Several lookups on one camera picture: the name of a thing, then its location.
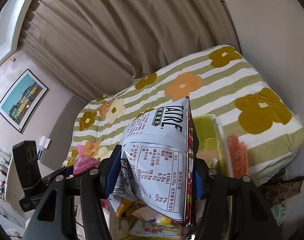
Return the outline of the silver Tatre chip bag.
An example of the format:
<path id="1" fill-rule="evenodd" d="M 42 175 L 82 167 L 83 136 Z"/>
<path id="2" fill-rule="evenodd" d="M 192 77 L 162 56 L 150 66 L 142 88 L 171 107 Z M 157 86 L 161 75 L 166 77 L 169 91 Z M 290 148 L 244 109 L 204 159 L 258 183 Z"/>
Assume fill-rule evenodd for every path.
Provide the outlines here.
<path id="1" fill-rule="evenodd" d="M 134 119 L 123 132 L 113 193 L 191 225 L 194 141 L 189 97 Z"/>

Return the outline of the pink strawberry snack bag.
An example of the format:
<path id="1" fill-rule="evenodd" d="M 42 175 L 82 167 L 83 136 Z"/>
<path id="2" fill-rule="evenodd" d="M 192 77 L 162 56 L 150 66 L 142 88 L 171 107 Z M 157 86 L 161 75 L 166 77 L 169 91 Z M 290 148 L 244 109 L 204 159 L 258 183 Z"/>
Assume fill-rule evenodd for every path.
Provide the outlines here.
<path id="1" fill-rule="evenodd" d="M 151 222 L 138 220 L 130 234 L 139 237 L 179 237 L 181 227 L 178 225 L 159 225 Z"/>

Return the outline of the green cardboard box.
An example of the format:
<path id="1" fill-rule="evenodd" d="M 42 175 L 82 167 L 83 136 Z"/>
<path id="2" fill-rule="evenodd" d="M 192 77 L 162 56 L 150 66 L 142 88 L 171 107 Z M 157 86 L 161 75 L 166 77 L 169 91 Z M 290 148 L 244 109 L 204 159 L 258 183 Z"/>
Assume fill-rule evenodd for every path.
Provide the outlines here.
<path id="1" fill-rule="evenodd" d="M 202 115 L 193 119 L 199 140 L 197 158 L 203 159 L 209 170 L 209 195 L 204 202 L 196 239 L 229 239 L 232 198 L 227 195 L 227 178 L 233 177 L 227 139 L 215 115 Z"/>

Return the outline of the grey padded headboard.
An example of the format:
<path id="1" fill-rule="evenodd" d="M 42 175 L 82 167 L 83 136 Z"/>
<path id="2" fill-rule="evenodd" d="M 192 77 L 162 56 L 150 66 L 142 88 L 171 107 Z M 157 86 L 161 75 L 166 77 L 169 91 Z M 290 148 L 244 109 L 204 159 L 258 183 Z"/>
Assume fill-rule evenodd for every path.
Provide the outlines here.
<path id="1" fill-rule="evenodd" d="M 64 107 L 49 135 L 49 148 L 44 149 L 40 157 L 39 166 L 43 174 L 49 174 L 62 167 L 72 143 L 74 122 L 85 105 L 73 96 Z"/>

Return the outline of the brown paper bag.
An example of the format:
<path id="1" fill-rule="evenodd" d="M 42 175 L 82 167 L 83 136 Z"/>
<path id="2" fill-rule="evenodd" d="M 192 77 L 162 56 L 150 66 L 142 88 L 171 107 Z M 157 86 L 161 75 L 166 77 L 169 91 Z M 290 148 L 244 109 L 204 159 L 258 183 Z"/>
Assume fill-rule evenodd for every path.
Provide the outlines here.
<path id="1" fill-rule="evenodd" d="M 302 184 L 302 181 L 297 181 L 292 183 L 278 183 L 277 185 L 271 185 L 267 188 L 264 196 L 270 206 L 282 204 L 285 200 L 300 194 Z"/>

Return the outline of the framed houses picture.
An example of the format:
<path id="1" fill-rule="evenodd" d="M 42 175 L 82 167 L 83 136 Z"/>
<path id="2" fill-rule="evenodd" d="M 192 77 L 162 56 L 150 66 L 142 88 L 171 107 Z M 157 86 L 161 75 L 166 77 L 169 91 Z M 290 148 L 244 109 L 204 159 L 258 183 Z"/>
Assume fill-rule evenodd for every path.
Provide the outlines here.
<path id="1" fill-rule="evenodd" d="M 18 132 L 22 132 L 34 108 L 48 88 L 26 69 L 0 101 L 0 114 Z"/>

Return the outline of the floral striped folded quilt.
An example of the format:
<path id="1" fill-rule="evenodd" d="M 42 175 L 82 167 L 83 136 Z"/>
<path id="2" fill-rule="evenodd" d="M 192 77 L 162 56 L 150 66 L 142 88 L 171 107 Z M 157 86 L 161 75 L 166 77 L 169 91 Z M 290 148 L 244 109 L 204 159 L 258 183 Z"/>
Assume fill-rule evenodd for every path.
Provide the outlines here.
<path id="1" fill-rule="evenodd" d="M 304 127 L 259 72 L 236 49 L 220 45 L 185 56 L 114 95 L 89 102 L 77 115 L 63 165 L 80 151 L 102 159 L 125 127 L 143 113 L 188 96 L 200 146 L 207 116 L 247 147 L 257 185 L 288 165 L 304 144 Z"/>

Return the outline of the black curved lamp stand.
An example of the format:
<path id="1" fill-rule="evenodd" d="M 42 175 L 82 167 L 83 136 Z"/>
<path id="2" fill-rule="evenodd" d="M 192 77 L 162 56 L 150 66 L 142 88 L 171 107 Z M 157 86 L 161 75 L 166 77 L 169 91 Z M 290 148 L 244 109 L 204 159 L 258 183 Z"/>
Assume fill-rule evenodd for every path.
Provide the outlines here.
<path id="1" fill-rule="evenodd" d="M 283 183 L 296 183 L 296 182 L 300 182 L 300 181 L 304 181 L 304 176 L 298 176 L 295 177 L 293 179 L 288 179 L 288 180 L 284 180 Z"/>

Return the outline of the beige window curtain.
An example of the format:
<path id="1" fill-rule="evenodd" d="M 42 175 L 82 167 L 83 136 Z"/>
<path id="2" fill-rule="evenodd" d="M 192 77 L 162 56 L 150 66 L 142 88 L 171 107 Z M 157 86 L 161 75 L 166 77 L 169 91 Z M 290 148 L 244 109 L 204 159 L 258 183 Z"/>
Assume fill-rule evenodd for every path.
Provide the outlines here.
<path id="1" fill-rule="evenodd" d="M 19 37 L 84 102 L 220 44 L 239 47 L 223 0 L 32 0 Z"/>

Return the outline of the white wall shelf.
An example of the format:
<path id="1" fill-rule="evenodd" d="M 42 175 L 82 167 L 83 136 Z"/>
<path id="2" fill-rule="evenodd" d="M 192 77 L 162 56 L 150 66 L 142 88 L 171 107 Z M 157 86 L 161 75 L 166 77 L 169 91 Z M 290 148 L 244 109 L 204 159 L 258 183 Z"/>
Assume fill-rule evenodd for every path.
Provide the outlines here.
<path id="1" fill-rule="evenodd" d="M 13 164 L 13 154 L 0 149 L 0 199 L 7 202 L 8 181 Z"/>

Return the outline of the white wall switch box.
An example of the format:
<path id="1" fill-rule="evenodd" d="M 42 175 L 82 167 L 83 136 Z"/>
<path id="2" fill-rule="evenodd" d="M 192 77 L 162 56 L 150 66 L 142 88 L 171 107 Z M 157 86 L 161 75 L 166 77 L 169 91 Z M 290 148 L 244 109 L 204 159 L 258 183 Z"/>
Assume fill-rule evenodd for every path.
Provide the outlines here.
<path id="1" fill-rule="evenodd" d="M 42 136 L 41 140 L 39 142 L 39 146 L 42 147 L 42 148 L 48 149 L 50 143 L 51 143 L 51 139 L 50 138 Z"/>

